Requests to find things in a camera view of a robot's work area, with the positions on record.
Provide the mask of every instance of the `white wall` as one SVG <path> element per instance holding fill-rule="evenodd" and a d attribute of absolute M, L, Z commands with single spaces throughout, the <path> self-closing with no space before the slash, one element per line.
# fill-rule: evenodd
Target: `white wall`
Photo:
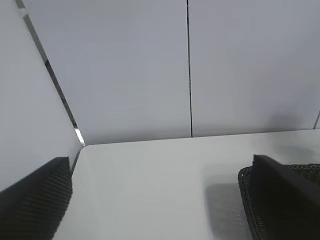
<path fill-rule="evenodd" d="M 190 137 L 186 0 L 24 0 L 86 144 Z"/>
<path fill-rule="evenodd" d="M 189 3 L 194 136 L 312 129 L 320 1 Z"/>
<path fill-rule="evenodd" d="M 14 0 L 0 1 L 0 190 L 81 144 Z"/>

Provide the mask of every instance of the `black mesh material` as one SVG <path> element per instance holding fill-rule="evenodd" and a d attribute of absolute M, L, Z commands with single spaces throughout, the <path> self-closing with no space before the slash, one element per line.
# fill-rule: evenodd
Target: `black mesh material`
<path fill-rule="evenodd" d="M 320 164 L 280 165 L 266 156 L 254 158 L 259 161 L 238 174 L 252 238 L 320 239 Z"/>
<path fill-rule="evenodd" d="M 72 195 L 69 158 L 57 157 L 0 192 L 1 240 L 48 240 Z"/>

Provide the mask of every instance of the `white panel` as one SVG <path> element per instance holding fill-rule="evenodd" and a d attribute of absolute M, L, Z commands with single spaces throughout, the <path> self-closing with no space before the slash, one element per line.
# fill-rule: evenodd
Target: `white panel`
<path fill-rule="evenodd" d="M 55 240 L 250 240 L 238 172 L 253 154 L 320 163 L 320 130 L 87 146 Z"/>
<path fill-rule="evenodd" d="M 14 0 L 0 1 L 0 190 L 81 144 Z"/>
<path fill-rule="evenodd" d="M 186 0 L 24 0 L 86 144 L 190 137 Z"/>
<path fill-rule="evenodd" d="M 313 128 L 320 1 L 189 2 L 194 135 Z"/>

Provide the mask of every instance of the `black woven object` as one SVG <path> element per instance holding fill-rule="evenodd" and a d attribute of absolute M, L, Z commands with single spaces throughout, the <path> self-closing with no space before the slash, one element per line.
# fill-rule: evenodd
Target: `black woven object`
<path fill-rule="evenodd" d="M 69 158 L 57 157 L 0 192 L 0 239 L 52 239 L 71 195 Z"/>
<path fill-rule="evenodd" d="M 310 182 L 316 184 L 317 186 L 320 186 L 320 164 L 294 164 L 284 166 L 287 167 L 289 170 L 297 173 L 298 175 L 304 177 L 305 179 L 309 180 Z M 252 166 L 245 167 L 241 169 L 238 174 L 238 182 L 244 211 L 246 214 L 252 238 L 254 240 L 270 240 L 272 238 L 270 232 L 268 232 L 266 223 L 263 221 L 262 216 L 258 214 L 258 210 L 255 208 L 255 204 L 253 203 L 253 200 L 249 194 L 250 183 L 252 179 L 252 170 Z"/>

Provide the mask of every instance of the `white table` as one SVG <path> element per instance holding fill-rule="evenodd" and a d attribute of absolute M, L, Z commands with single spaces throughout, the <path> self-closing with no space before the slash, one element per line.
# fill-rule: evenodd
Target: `white table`
<path fill-rule="evenodd" d="M 85 147 L 55 240 L 247 240 L 237 175 L 253 154 L 320 161 L 320 130 Z"/>

